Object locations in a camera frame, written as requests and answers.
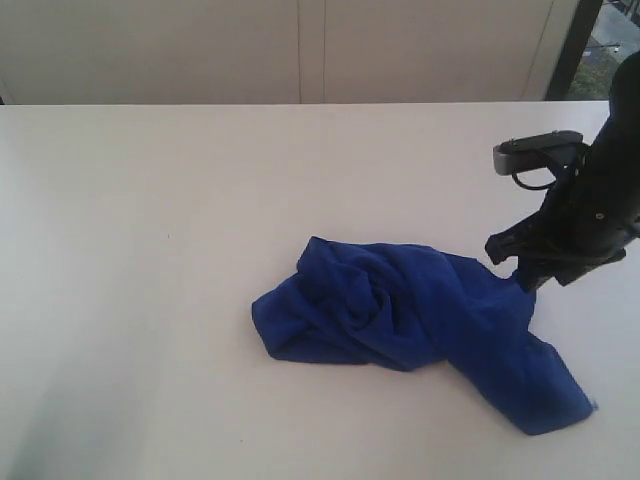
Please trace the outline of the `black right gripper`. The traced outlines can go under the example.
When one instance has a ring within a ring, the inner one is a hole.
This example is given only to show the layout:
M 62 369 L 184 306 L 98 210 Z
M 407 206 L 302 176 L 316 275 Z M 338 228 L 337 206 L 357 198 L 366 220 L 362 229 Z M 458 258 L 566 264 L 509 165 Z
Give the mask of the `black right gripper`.
M 639 237 L 638 217 L 639 148 L 583 145 L 539 211 L 490 235 L 485 252 L 494 265 L 517 257 L 517 282 L 527 293 L 552 278 L 567 285 L 622 260 Z

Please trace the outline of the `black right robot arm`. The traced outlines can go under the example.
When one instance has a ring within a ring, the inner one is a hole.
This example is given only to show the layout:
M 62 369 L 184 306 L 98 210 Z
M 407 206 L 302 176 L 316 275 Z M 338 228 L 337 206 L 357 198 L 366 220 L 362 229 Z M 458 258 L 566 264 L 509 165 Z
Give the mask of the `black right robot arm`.
M 639 237 L 639 56 L 626 58 L 609 90 L 609 116 L 591 144 L 557 130 L 505 141 L 494 169 L 516 179 L 546 168 L 540 208 L 485 244 L 492 263 L 518 260 L 516 278 L 533 292 L 550 279 L 566 286 L 623 260 Z

